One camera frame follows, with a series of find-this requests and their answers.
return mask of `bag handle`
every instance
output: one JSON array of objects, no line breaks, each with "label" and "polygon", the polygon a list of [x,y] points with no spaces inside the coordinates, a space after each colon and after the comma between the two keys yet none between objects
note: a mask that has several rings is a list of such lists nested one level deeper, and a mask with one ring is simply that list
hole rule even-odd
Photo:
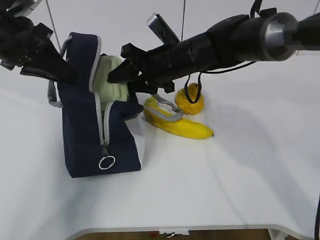
[{"label": "bag handle", "polygon": [[155,100],[158,103],[166,104],[166,105],[170,106],[172,108],[172,110],[176,113],[173,114],[172,116],[166,116],[166,115],[163,115],[162,113],[158,112],[157,110],[155,110],[152,107],[143,106],[144,108],[148,109],[148,111],[152,112],[154,115],[156,115],[157,117],[159,117],[162,120],[165,120],[167,122],[176,122],[176,121],[179,121],[180,119],[183,118],[184,112],[182,111],[182,109],[178,108],[174,103],[164,99],[163,97],[159,96],[159,94],[154,94],[152,96],[155,98]]},{"label": "bag handle", "polygon": [[[72,37],[69,36],[68,39],[64,41],[62,48],[60,50],[60,55],[62,57],[65,56],[66,51],[67,51],[67,45],[71,40],[72,40]],[[56,85],[55,85],[55,82],[52,80],[49,80],[49,83],[48,83],[47,98],[48,98],[48,102],[51,106],[53,106],[55,108],[59,108],[59,109],[64,107],[62,102],[58,101],[58,99],[57,99]]]}]

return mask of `yellow fruit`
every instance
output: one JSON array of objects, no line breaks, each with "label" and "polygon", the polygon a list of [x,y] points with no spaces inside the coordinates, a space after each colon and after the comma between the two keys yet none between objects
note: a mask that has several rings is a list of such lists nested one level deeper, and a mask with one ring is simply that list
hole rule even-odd
[{"label": "yellow fruit", "polygon": [[[153,96],[145,100],[144,105],[157,110],[167,117],[172,116],[171,113],[166,112],[158,107],[157,101]],[[146,108],[143,110],[143,112],[146,120],[149,123],[166,131],[167,133],[190,139],[206,139],[214,135],[214,132],[209,127],[199,122],[191,121],[185,118],[175,122],[170,122],[154,115]]]},{"label": "yellow fruit", "polygon": [[[188,93],[192,101],[196,100],[198,93],[198,84],[193,82],[188,86]],[[175,104],[182,109],[185,114],[196,115],[200,113],[205,106],[204,96],[200,96],[199,101],[192,104],[188,101],[184,89],[180,89],[174,98]]]}]

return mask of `metal ring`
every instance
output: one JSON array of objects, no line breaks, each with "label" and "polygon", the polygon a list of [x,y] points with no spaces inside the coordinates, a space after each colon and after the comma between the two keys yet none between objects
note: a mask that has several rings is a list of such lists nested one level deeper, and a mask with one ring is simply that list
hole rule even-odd
[{"label": "metal ring", "polygon": [[[106,160],[107,158],[112,158],[112,159],[113,159],[113,162],[112,162],[108,167],[102,167],[102,166],[101,166],[102,162],[103,162],[104,160]],[[116,162],[116,158],[115,158],[114,156],[105,156],[105,157],[101,158],[101,160],[100,160],[100,162],[99,162],[99,168],[100,168],[101,170],[107,170],[107,169],[111,168],[111,167],[115,164],[115,162]]]}]

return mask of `navy blue bag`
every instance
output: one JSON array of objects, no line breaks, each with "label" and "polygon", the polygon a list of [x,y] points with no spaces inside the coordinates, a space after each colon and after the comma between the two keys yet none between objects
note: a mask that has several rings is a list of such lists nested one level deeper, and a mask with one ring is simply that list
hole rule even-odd
[{"label": "navy blue bag", "polygon": [[138,171],[137,144],[125,121],[143,111],[137,103],[112,101],[101,110],[93,81],[101,54],[96,35],[72,32],[62,47],[66,60],[77,72],[76,85],[49,83],[51,105],[62,107],[63,145],[66,168],[73,178]]}]

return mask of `lemon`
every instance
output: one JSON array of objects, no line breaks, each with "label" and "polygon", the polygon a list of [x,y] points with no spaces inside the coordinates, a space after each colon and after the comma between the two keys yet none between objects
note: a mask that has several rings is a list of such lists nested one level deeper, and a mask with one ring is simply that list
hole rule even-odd
[{"label": "lemon", "polygon": [[[192,101],[196,100],[198,93],[198,84],[193,82],[188,86],[188,93]],[[196,103],[190,103],[185,95],[184,88],[180,89],[174,98],[175,104],[178,108],[182,109],[185,114],[196,115],[201,113],[201,111],[205,107],[205,99],[204,96],[200,96],[199,101]]]}]

